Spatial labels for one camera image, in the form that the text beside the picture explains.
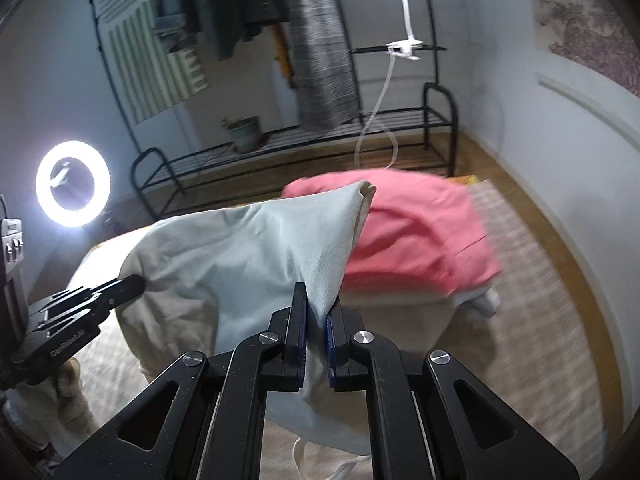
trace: black metal shelf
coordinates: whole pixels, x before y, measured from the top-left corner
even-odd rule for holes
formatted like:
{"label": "black metal shelf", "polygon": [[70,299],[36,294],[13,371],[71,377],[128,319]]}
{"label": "black metal shelf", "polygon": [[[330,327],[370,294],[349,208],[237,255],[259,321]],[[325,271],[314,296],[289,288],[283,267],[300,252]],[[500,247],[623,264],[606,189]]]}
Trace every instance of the black metal shelf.
{"label": "black metal shelf", "polygon": [[[417,46],[414,50],[437,50],[438,52],[444,52],[448,50],[445,46],[434,46],[434,45],[425,45]],[[361,46],[351,49],[352,54],[372,54],[373,52],[388,52],[388,47],[386,45],[379,46]]]}
{"label": "black metal shelf", "polygon": [[[368,114],[363,114],[365,121],[368,116]],[[427,116],[428,125],[431,128],[450,126],[450,122],[436,110],[428,109]],[[376,117],[392,132],[423,128],[425,124],[422,107],[381,110],[377,113]],[[245,153],[244,155],[238,153],[230,142],[226,142],[225,144],[212,146],[206,150],[174,158],[170,161],[170,164],[175,176],[181,178],[196,172],[222,168],[261,155],[282,152],[283,150],[313,146],[314,144],[322,144],[331,140],[353,139],[360,135],[361,130],[362,126],[358,118],[354,118],[350,123],[342,124],[325,134],[306,132],[299,126],[292,126],[290,128],[282,128],[268,132],[266,134],[268,136],[267,142],[258,150],[251,153]],[[372,124],[366,135],[378,134],[382,133],[382,131],[382,128]],[[172,176],[168,168],[161,164],[156,171],[148,177],[143,187],[157,186],[171,180]]]}
{"label": "black metal shelf", "polygon": [[[438,45],[436,37],[436,28],[433,15],[433,6],[431,0],[425,0],[429,18],[430,18],[430,33],[431,37],[428,44],[421,45],[417,50],[430,51],[431,59],[433,60],[434,69],[434,81],[426,82],[422,88],[422,105],[419,107],[409,108],[394,108],[391,110],[382,110],[378,112],[378,119],[392,132],[400,132],[405,130],[415,130],[417,128],[423,131],[423,140],[420,143],[405,144],[402,146],[406,148],[408,146],[423,146],[426,150],[424,152],[424,162],[416,165],[416,168],[420,170],[429,171],[443,171],[446,175],[452,176],[455,170],[456,164],[456,152],[458,146],[458,110],[456,107],[453,95],[443,86],[440,85],[440,74],[438,68],[438,53],[446,51],[443,46]],[[347,45],[350,52],[351,60],[353,62],[353,56],[357,54],[371,54],[375,52],[386,52],[386,45],[379,46],[364,46],[354,48],[349,31],[345,25],[344,11],[340,0],[337,0],[337,8],[340,14],[340,19],[345,30],[347,39]],[[353,71],[353,77],[358,81],[357,73],[353,63],[351,64],[351,70]],[[362,97],[360,95],[360,86],[356,85],[357,99],[360,110],[363,110]],[[440,113],[434,110],[430,105],[429,96],[430,92],[434,91],[443,96],[448,103],[449,110],[446,113]],[[212,146],[199,152],[190,153],[189,155],[180,156],[173,160],[168,160],[165,154],[158,148],[149,148],[142,152],[131,166],[130,179],[131,183],[143,203],[146,210],[149,212],[154,220],[161,218],[167,218],[175,214],[182,214],[191,212],[207,207],[217,206],[223,203],[251,200],[257,197],[264,197],[266,194],[277,194],[281,188],[263,189],[260,191],[253,191],[250,193],[238,192],[239,184],[237,181],[234,183],[233,179],[242,178],[250,173],[256,173],[259,171],[274,170],[283,166],[292,166],[294,164],[303,164],[319,160],[322,158],[329,158],[337,155],[347,155],[351,152],[344,153],[332,153],[330,155],[315,155],[305,158],[303,152],[299,155],[292,156],[287,159],[287,162],[279,162],[276,164],[269,164],[268,157],[275,153],[282,153],[292,150],[300,150],[306,147],[325,144],[328,142],[335,142],[345,139],[357,138],[362,128],[369,117],[366,112],[361,112],[357,117],[354,117],[350,122],[342,124],[337,128],[334,128],[330,132],[318,134],[315,132],[306,132],[299,126],[292,126],[289,128],[281,128],[272,132],[268,132],[267,141],[259,149],[251,153],[238,153],[234,149],[231,142]],[[450,133],[449,136],[449,150],[447,156],[444,157],[430,143],[430,130],[432,128],[445,128]],[[382,133],[383,129],[377,124],[372,124],[367,131],[367,135]],[[375,148],[372,150],[362,150],[363,153],[375,152],[381,148]],[[156,156],[159,159],[159,165],[149,175],[143,184],[139,184],[138,179],[138,167],[143,160],[149,162],[150,157]],[[252,164],[252,169],[248,170],[243,167],[243,162],[249,160],[255,160],[258,158],[266,159],[265,164],[256,165]],[[201,177],[207,177],[207,180],[201,182]],[[282,179],[284,174],[272,173],[270,178]],[[228,186],[222,188],[222,197],[218,197],[216,200],[211,200],[209,197],[208,202],[198,202],[198,190],[205,186],[218,186],[217,192],[220,195],[220,183],[224,182]],[[268,185],[272,186],[273,182],[270,182],[266,178]],[[174,190],[166,198],[167,195],[160,193],[163,205],[157,210],[153,208],[150,203],[149,193],[152,190],[159,189],[162,186],[174,185]]]}

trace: beige cloth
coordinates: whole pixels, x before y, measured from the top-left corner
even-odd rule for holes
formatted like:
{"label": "beige cloth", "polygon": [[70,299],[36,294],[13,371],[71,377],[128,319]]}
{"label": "beige cloth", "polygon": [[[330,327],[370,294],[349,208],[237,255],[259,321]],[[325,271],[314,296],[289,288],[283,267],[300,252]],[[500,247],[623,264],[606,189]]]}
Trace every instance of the beige cloth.
{"label": "beige cloth", "polygon": [[374,191],[359,182],[156,224],[120,270],[121,277],[144,276],[145,292],[116,309],[142,371],[156,377],[192,350],[234,350],[266,330],[303,282],[310,307],[304,387],[271,392],[266,415],[316,444],[368,454],[364,394],[335,394],[329,386],[324,324]]}

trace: hanging towel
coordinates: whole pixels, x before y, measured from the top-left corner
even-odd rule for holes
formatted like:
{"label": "hanging towel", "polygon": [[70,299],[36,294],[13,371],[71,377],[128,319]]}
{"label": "hanging towel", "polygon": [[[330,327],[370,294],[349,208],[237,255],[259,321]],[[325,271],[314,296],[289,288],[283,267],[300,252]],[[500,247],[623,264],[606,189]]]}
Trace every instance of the hanging towel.
{"label": "hanging towel", "polygon": [[142,371],[156,377],[190,350],[233,350],[267,329],[271,314],[290,305],[294,284],[304,282],[311,308],[304,387],[270,392],[266,415],[316,444],[368,454],[364,393],[330,388],[324,324],[374,190],[359,182],[158,222],[120,270],[146,279],[142,297],[116,310]]}
{"label": "hanging towel", "polygon": [[358,97],[336,0],[287,0],[300,126],[328,132],[356,117]]}
{"label": "hanging towel", "polygon": [[169,54],[153,33],[150,0],[95,3],[105,54],[133,122],[141,123],[207,87],[195,49]]}

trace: wooden floor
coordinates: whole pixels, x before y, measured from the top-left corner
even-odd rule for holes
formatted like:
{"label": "wooden floor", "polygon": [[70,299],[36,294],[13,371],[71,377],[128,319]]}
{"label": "wooden floor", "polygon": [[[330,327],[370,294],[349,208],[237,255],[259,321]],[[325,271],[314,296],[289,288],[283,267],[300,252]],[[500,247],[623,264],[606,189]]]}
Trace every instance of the wooden floor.
{"label": "wooden floor", "polygon": [[[401,137],[401,144],[419,140],[419,135]],[[446,153],[446,138],[433,136],[433,143]],[[371,150],[388,144],[387,139],[367,140],[363,150]],[[324,157],[311,162],[305,159]],[[384,168],[391,157],[391,150],[364,153],[363,167]],[[278,162],[290,162],[291,165],[262,170]],[[399,150],[398,160],[394,168],[419,169],[434,163],[433,155],[425,152],[421,146],[405,146]],[[219,170],[215,174],[202,174],[192,179],[195,182],[229,176],[239,171],[250,171],[240,178],[230,178],[222,182],[214,182],[198,189],[197,194],[191,193],[180,197],[180,206],[196,205],[201,202],[214,202],[208,208],[237,205],[245,202],[257,202],[276,198],[282,187],[302,176],[313,176],[327,171],[350,170],[353,168],[353,143],[333,146],[315,146],[295,153],[279,154],[268,160],[254,160],[236,166],[232,169]],[[533,235],[546,250],[568,289],[580,313],[587,338],[598,371],[600,391],[604,411],[604,422],[608,433],[607,450],[622,436],[622,391],[620,375],[614,357],[613,346],[606,329],[604,318],[596,304],[593,293],[571,253],[559,237],[553,226],[546,220],[532,200],[523,192],[518,184],[500,167],[486,152],[468,137],[462,136],[458,150],[458,164],[456,174],[475,174],[481,180],[490,179],[504,197],[511,203],[520,217],[526,222]],[[164,203],[171,189],[158,190],[152,196],[157,204]],[[233,199],[234,196],[254,192],[251,200]],[[140,202],[131,198],[118,204],[114,211],[119,222],[127,229],[137,228],[151,222]],[[56,273],[57,280],[44,280],[48,288],[60,290],[70,276],[61,277]]]}

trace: black bracket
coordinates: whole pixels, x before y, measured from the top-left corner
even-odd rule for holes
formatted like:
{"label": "black bracket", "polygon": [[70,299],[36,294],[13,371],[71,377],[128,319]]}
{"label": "black bracket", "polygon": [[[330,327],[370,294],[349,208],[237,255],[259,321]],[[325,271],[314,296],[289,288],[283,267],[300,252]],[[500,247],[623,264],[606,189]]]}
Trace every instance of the black bracket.
{"label": "black bracket", "polygon": [[72,453],[56,480],[257,479],[268,391],[305,370],[305,285],[233,352],[188,352]]}
{"label": "black bracket", "polygon": [[110,310],[145,290],[145,280],[134,274],[27,305],[20,220],[0,220],[0,237],[0,390],[42,382],[100,333]]}

